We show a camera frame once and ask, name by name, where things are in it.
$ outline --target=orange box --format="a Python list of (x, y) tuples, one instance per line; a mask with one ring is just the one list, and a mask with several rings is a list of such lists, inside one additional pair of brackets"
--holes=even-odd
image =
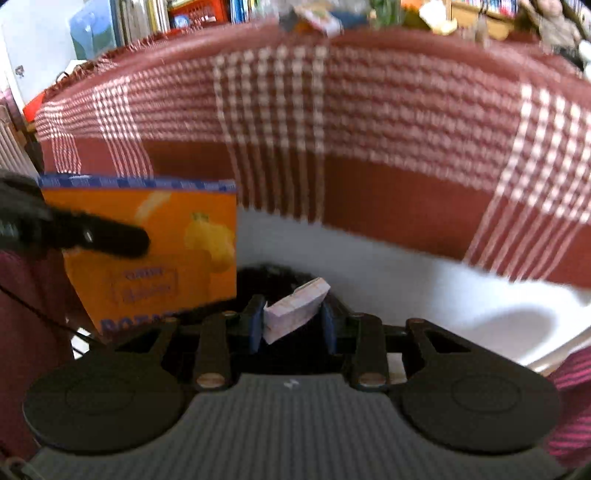
[(75, 249), (66, 272), (103, 334), (236, 296), (233, 182), (44, 176), (48, 204), (143, 227), (140, 259)]

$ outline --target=yellow potato illustration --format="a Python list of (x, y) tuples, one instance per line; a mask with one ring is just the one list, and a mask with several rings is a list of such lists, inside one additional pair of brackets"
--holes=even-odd
[(221, 273), (234, 263), (234, 233), (225, 225), (197, 218), (185, 230), (187, 249), (203, 249), (212, 256), (212, 271)]

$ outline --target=white wall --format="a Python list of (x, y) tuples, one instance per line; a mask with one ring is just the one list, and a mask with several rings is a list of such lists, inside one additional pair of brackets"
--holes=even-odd
[[(18, 86), (17, 102), (31, 101), (76, 58), (68, 20), (82, 5), (84, 0), (9, 0), (0, 8), (0, 31), (12, 71), (9, 83), (13, 90)], [(5, 58), (2, 49), (0, 42), (0, 62)], [(14, 75), (19, 65), (25, 70), (22, 79)]]

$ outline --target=stuffed animal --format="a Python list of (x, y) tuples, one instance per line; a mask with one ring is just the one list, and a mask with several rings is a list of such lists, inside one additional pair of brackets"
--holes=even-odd
[(531, 22), (537, 27), (542, 43), (580, 67), (591, 80), (591, 43), (583, 39), (584, 30), (564, 16), (560, 0), (519, 0)]

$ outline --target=red basket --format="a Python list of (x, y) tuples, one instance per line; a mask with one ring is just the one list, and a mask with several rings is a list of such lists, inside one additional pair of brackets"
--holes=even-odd
[(222, 0), (195, 0), (182, 7), (169, 10), (171, 19), (179, 15), (188, 18), (190, 25), (199, 25), (204, 23), (205, 17), (215, 17), (215, 23), (227, 23), (228, 15)]

